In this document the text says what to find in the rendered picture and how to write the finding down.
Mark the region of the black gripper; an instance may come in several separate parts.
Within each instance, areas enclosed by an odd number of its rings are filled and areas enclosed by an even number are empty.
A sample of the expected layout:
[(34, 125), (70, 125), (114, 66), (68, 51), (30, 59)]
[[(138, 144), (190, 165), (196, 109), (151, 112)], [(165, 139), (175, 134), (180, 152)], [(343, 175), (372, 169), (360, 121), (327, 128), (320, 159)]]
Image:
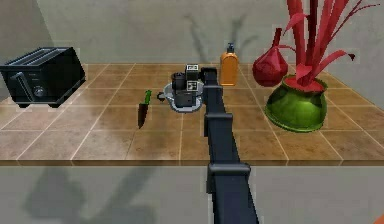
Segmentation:
[(182, 72), (176, 72), (171, 75), (171, 78), (173, 95), (171, 93), (159, 92), (157, 99), (161, 102), (174, 100), (177, 108), (193, 106), (196, 103), (196, 94), (193, 91), (187, 90), (186, 75)]

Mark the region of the grey bowl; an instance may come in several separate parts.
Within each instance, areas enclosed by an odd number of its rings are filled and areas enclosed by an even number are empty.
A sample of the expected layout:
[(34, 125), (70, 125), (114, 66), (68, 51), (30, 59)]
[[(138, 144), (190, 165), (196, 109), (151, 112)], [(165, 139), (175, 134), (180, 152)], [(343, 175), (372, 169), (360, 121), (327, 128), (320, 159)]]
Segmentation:
[(174, 102), (174, 96), (173, 96), (173, 90), (172, 90), (172, 84), (169, 83), (163, 88), (163, 94), (165, 99), (168, 101), (170, 107), (178, 112), (178, 113), (192, 113), (195, 111), (198, 111), (202, 104), (202, 94), (203, 94), (203, 86), (204, 84), (200, 81), (197, 82), (197, 92), (196, 92), (196, 102), (192, 106), (184, 106), (178, 108)]

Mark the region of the orange soap dispenser bottle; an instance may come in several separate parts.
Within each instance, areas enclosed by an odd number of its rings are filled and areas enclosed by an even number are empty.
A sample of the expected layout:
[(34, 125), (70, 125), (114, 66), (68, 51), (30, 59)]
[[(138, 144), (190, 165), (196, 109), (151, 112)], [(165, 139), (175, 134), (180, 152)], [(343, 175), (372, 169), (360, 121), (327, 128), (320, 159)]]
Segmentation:
[(219, 82), (222, 86), (235, 86), (238, 76), (238, 57), (233, 43), (229, 43), (220, 57)]

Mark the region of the red round vase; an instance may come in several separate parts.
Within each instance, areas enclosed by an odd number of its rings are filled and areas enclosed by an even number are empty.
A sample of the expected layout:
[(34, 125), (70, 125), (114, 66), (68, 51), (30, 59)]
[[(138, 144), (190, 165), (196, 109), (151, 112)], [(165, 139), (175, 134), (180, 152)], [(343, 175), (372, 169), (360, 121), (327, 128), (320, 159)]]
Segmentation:
[(288, 73), (288, 64), (279, 50), (281, 34), (282, 29), (276, 28), (271, 47), (253, 63), (253, 77), (263, 87), (278, 85)]

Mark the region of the black toaster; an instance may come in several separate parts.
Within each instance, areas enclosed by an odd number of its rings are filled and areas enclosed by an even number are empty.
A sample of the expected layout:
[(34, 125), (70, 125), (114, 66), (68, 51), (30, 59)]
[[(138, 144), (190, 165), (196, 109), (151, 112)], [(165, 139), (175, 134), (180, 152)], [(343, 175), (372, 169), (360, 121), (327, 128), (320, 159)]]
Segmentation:
[(73, 47), (42, 47), (0, 65), (12, 100), (20, 107), (60, 107), (85, 81)]

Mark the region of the red plant in green pot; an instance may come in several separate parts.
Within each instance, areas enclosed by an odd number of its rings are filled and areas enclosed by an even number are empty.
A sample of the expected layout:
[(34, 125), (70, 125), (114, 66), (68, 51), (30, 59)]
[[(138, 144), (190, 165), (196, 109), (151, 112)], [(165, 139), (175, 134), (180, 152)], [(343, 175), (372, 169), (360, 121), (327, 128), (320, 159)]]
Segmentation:
[(335, 60), (355, 55), (345, 50), (327, 51), (345, 23), (357, 12), (369, 8), (367, 0), (357, 0), (351, 10), (350, 0), (309, 0), (305, 12), (302, 0), (287, 0), (289, 21), (285, 31), (291, 31), (295, 52), (295, 70), (285, 75), (265, 105), (265, 115), (276, 126), (308, 133), (320, 129), (327, 114), (325, 91), (327, 84), (318, 75)]

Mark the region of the green handled black knife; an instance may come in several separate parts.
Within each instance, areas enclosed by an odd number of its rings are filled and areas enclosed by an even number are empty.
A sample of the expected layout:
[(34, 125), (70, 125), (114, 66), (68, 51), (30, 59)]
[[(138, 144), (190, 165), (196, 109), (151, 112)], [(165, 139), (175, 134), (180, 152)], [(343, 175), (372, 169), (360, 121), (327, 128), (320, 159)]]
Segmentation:
[(138, 127), (139, 128), (141, 128), (145, 123), (149, 103), (151, 100), (151, 94), (152, 94), (151, 90), (146, 90), (144, 101), (139, 104), (139, 108), (138, 108)]

